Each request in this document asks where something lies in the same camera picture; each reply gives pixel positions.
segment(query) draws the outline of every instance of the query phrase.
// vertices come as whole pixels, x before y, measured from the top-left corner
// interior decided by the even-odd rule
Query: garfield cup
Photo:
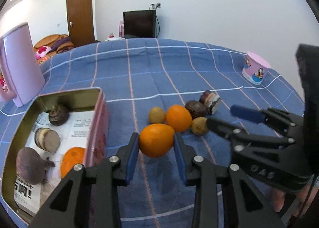
[[[251,83],[260,85],[270,68],[266,60],[257,54],[248,52],[242,74]]]

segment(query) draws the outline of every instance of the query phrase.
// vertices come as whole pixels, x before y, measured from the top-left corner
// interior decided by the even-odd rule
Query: beet
[[[36,150],[24,147],[17,155],[17,174],[26,182],[32,185],[41,183],[45,177],[45,171],[54,167],[54,162],[43,160]]]

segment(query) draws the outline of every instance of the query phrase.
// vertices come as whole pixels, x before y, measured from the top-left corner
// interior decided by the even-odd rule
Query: sofa
[[[55,34],[55,35],[50,35],[50,36],[47,36],[47,37],[41,39],[33,47],[34,53],[36,53],[38,51],[38,49],[41,48],[42,46],[52,47],[57,41],[61,40],[64,37],[69,37],[69,36]],[[42,62],[43,60],[47,60],[48,58],[56,55],[57,53],[65,52],[65,51],[73,49],[73,48],[74,48],[74,44],[71,41],[65,42],[65,43],[61,44],[60,46],[58,46],[55,51],[49,52],[45,56],[46,58],[40,58],[38,61]]]

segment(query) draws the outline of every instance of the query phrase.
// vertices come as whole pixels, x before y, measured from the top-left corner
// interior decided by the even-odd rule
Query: pink kettle
[[[0,101],[13,99],[17,107],[31,101],[45,80],[35,58],[28,23],[22,23],[0,37],[0,69],[8,92],[0,87]]]

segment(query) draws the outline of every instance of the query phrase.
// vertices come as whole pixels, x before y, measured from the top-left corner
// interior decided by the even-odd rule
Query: black tv
[[[156,37],[155,10],[123,12],[124,37]]]

